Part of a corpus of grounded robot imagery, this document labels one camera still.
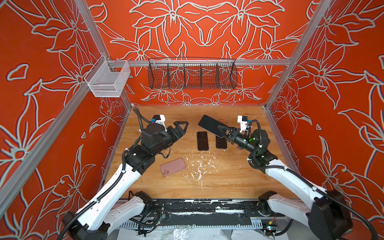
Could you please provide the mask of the black phone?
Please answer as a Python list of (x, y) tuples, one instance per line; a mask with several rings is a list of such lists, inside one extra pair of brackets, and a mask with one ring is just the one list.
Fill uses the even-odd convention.
[(197, 132), (197, 146), (199, 151), (209, 150), (209, 140), (207, 132)]

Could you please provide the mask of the purple phone case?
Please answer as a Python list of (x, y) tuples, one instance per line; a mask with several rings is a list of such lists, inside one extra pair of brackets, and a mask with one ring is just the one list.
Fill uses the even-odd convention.
[(207, 115), (203, 115), (203, 117), (201, 118), (201, 120), (199, 121), (198, 125), (200, 127), (202, 127), (203, 129), (205, 129), (206, 131), (214, 134), (215, 136), (219, 137), (219, 138), (223, 138), (224, 137), (224, 133), (222, 131), (222, 127), (227, 129), (228, 126), (207, 116)]

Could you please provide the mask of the pink phone case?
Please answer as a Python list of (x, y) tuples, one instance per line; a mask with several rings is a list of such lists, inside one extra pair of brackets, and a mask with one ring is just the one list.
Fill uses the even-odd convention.
[(183, 158), (178, 158), (160, 166), (161, 174), (163, 177), (178, 173), (184, 170), (185, 168), (186, 163)]

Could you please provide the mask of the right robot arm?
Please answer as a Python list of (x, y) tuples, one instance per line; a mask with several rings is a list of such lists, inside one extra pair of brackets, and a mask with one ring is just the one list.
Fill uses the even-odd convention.
[(290, 169), (268, 150), (271, 141), (267, 132), (258, 128), (250, 134), (251, 127), (248, 125), (244, 134), (241, 129), (227, 126), (218, 126), (218, 130), (228, 142), (250, 153), (247, 161), (251, 168), (274, 178), (301, 200), (283, 200), (280, 195), (268, 192), (267, 213), (280, 213), (306, 225), (320, 240), (341, 240), (352, 229), (354, 215), (364, 223), (373, 240), (379, 238), (373, 225), (349, 207), (339, 191), (328, 191)]

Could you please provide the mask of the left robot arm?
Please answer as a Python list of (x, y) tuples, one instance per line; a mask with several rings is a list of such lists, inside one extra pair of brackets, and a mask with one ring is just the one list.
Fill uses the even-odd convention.
[(140, 215), (152, 199), (139, 192), (132, 199), (114, 209), (114, 205), (128, 188), (155, 162), (156, 156), (181, 139), (188, 122), (174, 122), (165, 128), (159, 123), (141, 127), (134, 144), (122, 153), (122, 163), (110, 180), (77, 212), (63, 217), (64, 228), (58, 236), (72, 240), (105, 240), (125, 221)]

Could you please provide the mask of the dark phone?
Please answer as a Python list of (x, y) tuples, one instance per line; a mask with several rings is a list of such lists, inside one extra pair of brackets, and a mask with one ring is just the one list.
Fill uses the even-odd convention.
[(216, 136), (216, 148), (222, 150), (227, 149), (227, 140), (225, 139), (225, 137), (220, 138)]

